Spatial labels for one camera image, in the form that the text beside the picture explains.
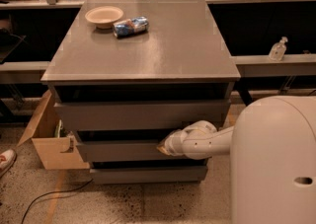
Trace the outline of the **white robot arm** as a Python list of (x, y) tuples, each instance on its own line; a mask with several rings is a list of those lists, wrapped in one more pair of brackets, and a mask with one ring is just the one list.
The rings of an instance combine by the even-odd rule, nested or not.
[(194, 160), (230, 156), (232, 224), (316, 224), (316, 98), (272, 96), (222, 130), (199, 121), (157, 149)]

